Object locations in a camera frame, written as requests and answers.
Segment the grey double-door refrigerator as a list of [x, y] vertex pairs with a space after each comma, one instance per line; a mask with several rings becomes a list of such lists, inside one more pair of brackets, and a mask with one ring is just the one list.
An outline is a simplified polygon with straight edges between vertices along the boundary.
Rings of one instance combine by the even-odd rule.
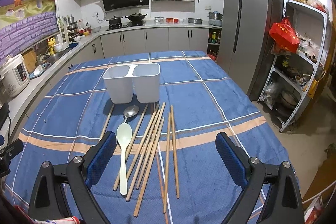
[[224, 0], [219, 66], [251, 101], [258, 100], [273, 63], [269, 36], [284, 0]]

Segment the wooden chopstick pair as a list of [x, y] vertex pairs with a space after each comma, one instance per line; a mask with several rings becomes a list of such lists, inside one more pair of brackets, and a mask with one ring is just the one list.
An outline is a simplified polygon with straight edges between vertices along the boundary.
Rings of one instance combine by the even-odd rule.
[[165, 186], [163, 195], [163, 213], [167, 211], [167, 193], [169, 186], [169, 153], [170, 153], [170, 129], [171, 129], [171, 112], [168, 114], [167, 138], [166, 138], [166, 160], [165, 160]]

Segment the landscape wall poster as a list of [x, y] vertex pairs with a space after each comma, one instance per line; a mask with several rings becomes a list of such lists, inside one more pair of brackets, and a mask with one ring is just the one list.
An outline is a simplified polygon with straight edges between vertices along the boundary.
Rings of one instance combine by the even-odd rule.
[[1, 0], [1, 64], [58, 31], [55, 0]]

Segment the white two-compartment utensil holder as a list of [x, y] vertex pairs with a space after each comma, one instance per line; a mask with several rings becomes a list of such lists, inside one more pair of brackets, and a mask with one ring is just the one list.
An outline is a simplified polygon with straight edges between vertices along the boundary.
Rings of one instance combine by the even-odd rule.
[[118, 65], [103, 74], [107, 92], [114, 104], [126, 104], [136, 95], [139, 103], [159, 101], [161, 67], [157, 63]]

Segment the red plastic bag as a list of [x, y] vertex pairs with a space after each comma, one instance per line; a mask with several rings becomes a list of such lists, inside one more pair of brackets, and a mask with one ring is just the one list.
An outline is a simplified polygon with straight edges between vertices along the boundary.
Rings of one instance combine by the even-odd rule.
[[273, 52], [275, 54], [297, 52], [299, 39], [288, 17], [284, 17], [281, 22], [273, 23], [269, 36], [274, 40]]

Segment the black cooking pot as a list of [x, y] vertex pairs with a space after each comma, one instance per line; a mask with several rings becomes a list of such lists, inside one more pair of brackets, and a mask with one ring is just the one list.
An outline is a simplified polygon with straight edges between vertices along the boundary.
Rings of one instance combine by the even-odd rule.
[[109, 22], [109, 25], [115, 25], [115, 24], [121, 24], [122, 17], [119, 16], [112, 16], [110, 19], [107, 19], [107, 21]]

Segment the blue plaid tablecloth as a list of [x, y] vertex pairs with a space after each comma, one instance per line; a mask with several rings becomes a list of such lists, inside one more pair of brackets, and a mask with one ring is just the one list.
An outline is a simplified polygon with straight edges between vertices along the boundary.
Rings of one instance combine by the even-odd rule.
[[220, 132], [264, 164], [289, 159], [266, 119], [234, 81], [203, 52], [157, 52], [76, 64], [52, 85], [19, 133], [23, 151], [2, 188], [24, 210], [42, 162], [64, 164], [116, 131], [124, 104], [113, 104], [103, 75], [133, 64], [159, 64], [159, 101], [128, 119], [135, 133], [127, 167], [130, 201], [113, 189], [116, 148], [92, 193], [112, 223], [220, 223], [241, 192], [215, 148]]

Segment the pale green plastic spoon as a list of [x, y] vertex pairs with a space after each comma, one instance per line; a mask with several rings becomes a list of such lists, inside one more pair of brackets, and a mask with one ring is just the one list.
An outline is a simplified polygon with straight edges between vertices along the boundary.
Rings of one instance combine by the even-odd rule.
[[127, 194], [127, 178], [126, 178], [126, 149], [132, 138], [131, 126], [127, 123], [122, 123], [117, 128], [117, 141], [121, 148], [120, 161], [120, 194]]

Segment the steel steamer pot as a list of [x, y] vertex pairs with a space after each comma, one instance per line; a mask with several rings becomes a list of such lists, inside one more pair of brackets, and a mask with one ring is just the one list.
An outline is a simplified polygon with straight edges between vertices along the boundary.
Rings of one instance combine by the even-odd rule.
[[222, 26], [223, 15], [220, 12], [213, 11], [209, 12], [209, 25], [212, 26]]

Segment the white metal storage shelf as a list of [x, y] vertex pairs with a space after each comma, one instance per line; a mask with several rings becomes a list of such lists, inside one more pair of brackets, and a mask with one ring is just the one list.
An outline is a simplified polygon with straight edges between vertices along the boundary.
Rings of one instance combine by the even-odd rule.
[[292, 129], [313, 97], [313, 87], [325, 75], [331, 21], [327, 13], [294, 0], [284, 0], [287, 18], [301, 42], [295, 53], [274, 56], [258, 98], [280, 123], [280, 132]]

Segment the metal spoon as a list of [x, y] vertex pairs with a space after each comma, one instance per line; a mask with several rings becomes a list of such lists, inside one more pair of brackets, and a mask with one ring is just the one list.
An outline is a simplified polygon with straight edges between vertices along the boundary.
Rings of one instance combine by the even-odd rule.
[[124, 116], [123, 122], [126, 123], [129, 118], [136, 116], [138, 112], [139, 112], [139, 107], [137, 105], [128, 106], [123, 111], [123, 116]]

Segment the grey lower cabinets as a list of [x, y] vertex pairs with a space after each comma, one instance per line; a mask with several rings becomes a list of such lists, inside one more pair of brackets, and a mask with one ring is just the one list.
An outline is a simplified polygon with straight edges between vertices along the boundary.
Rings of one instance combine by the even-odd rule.
[[100, 35], [70, 58], [50, 79], [54, 87], [76, 64], [114, 56], [164, 51], [207, 51], [208, 28], [157, 27]]

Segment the white rice cooker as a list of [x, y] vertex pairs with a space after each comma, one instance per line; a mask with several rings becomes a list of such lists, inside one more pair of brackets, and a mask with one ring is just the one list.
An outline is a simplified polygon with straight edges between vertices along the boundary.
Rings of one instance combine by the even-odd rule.
[[1, 81], [9, 97], [16, 97], [29, 84], [29, 74], [21, 54], [7, 56], [1, 66]]

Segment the black wok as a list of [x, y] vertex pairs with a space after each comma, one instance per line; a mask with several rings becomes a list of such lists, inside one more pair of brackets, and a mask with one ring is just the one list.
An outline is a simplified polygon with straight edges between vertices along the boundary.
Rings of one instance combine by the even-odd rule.
[[134, 13], [134, 14], [130, 14], [126, 18], [129, 19], [131, 22], [141, 22], [145, 19], [146, 16], [147, 14], [143, 15], [141, 13]]

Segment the yellow bottle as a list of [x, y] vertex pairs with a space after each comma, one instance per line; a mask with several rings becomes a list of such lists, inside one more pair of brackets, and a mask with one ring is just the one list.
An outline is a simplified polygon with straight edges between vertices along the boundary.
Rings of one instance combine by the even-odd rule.
[[55, 53], [55, 51], [54, 51], [54, 45], [55, 45], [55, 43], [56, 43], [56, 40], [55, 40], [54, 37], [48, 39], [48, 50], [47, 50], [47, 52], [50, 55], [53, 55]]

